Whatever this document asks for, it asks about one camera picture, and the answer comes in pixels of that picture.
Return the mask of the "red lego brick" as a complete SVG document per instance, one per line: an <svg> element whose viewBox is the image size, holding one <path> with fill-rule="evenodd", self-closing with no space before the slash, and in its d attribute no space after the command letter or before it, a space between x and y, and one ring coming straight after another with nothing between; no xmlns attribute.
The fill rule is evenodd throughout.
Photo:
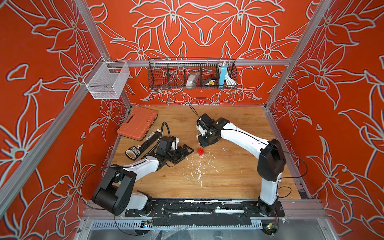
<svg viewBox="0 0 384 240"><path fill-rule="evenodd" d="M199 157L204 156L204 154L205 154L205 151L204 151L203 148L198 149L198 156L199 156Z"/></svg>

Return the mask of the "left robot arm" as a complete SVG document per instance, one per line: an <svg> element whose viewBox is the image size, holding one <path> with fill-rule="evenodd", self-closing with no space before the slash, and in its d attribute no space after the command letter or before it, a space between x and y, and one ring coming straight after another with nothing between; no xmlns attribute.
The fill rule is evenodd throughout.
<svg viewBox="0 0 384 240"><path fill-rule="evenodd" d="M158 148L139 162L110 166L96 188L92 202L114 216L127 210L137 210L147 216L152 211L152 197L143 192L134 192L135 183L143 177L159 171L162 167L173 167L187 158L194 149L187 145L175 149Z"/></svg>

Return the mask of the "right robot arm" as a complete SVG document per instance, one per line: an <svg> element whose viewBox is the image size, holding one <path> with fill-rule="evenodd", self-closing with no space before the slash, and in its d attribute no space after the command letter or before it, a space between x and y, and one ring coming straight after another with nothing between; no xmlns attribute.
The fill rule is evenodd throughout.
<svg viewBox="0 0 384 240"><path fill-rule="evenodd" d="M262 189L258 197L260 213L268 216L278 201L279 180L287 163L281 143L256 137L235 126L229 120L214 120L203 114L197 120L199 144L208 147L224 139L247 150L258 159L257 172L262 178Z"/></svg>

